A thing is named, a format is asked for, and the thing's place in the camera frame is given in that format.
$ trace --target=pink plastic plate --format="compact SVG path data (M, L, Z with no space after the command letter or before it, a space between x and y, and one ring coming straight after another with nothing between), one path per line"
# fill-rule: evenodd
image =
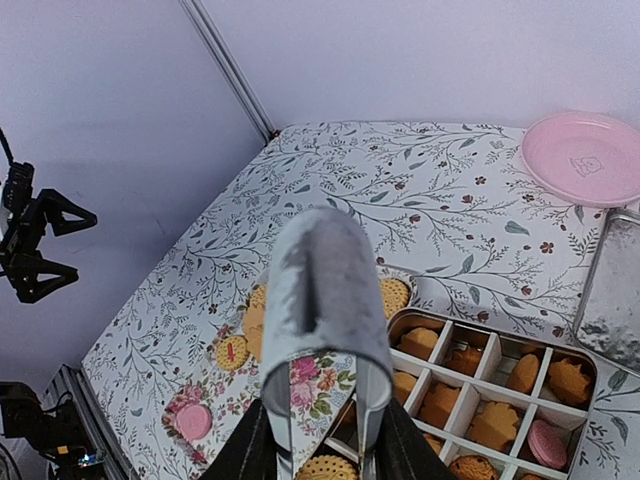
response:
M596 208L640 199L640 132L594 113L563 113L522 140L533 178L558 197Z

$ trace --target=round cookie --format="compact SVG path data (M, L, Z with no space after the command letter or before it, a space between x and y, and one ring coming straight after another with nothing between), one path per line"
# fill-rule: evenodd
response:
M295 480L358 480L358 474L344 458L321 455L307 460Z
M379 281L382 293L384 316L389 320L398 310L409 305L411 290L404 282L396 278L383 278Z
M485 457L467 455L455 459L449 470L458 480L498 480L498 471Z
M473 417L469 439L504 453L516 439L519 423L518 412L511 405L489 402L482 413Z
M540 359L530 353L520 359L515 366L509 380L507 380L507 388L516 392L526 393L527 395L533 391L540 371Z
M393 374L393 396L398 399L400 405L404 405L411 395L411 390L416 386L418 380L413 375L405 372L394 372Z
M577 407L589 400L593 379L581 371L580 364L573 364L569 358L549 365L549 387L561 402Z
M267 285L258 285L254 288L253 292L249 296L250 307L262 307L267 306Z
M233 336L224 339L216 350L216 360L223 370L237 370L249 358L247 340L244 337Z
M211 424L211 411L202 405L188 405L176 413L176 429L187 442L203 439Z
M428 328L418 327L403 335L398 350L422 360L429 360L431 352L438 343L438 334Z
M544 420L536 420L531 424L527 443L540 465L561 470L567 464L567 449L551 425Z

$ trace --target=pink plate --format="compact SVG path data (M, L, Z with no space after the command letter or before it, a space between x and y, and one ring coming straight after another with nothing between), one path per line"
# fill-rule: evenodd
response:
M640 132L594 113L562 113L522 140L533 178L558 197L596 208L640 199Z
M527 443L540 465L560 470L567 464L567 449L547 422L536 420L531 424Z

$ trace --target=table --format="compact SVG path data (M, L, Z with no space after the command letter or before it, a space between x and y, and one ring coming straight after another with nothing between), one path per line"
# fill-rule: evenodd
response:
M188 458L167 435L163 410L210 355L211 341L233 325L282 225L312 205L349 212L378 263L429 277L431 295L422 302L431 310L571 343L604 216L539 188L519 157L522 135L486 124L285 129L171 248L83 360L140 477L195 479L215 457L212 449ZM596 407L574 478L634 478L640 380L598 365ZM258 391L256 379L255 364L211 379L226 402L214 444L233 430Z

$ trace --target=pink rose print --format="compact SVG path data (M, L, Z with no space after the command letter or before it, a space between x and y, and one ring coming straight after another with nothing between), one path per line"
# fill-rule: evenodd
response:
M315 387L310 381L291 385L291 404L294 407L307 410L315 401Z
M193 385L185 385L184 394L188 397L189 403L197 404L202 400L202 389Z
M169 413L178 413L187 405L189 405L189 397L178 393L171 399L165 410Z
M175 420L176 416L173 413L163 413L162 414L162 424L163 425L170 425L173 426L173 421Z
M194 450L191 453L191 461L196 465L206 465L207 464L207 457L204 454L204 452L202 452L200 450Z
M224 395L224 392L227 389L227 387L225 387L224 383L222 382L216 382L212 385L212 387L213 387L213 395L216 397L220 395Z
M303 357L294 360L291 368L291 383L297 384L306 382L312 377L318 375L318 368L313 357Z

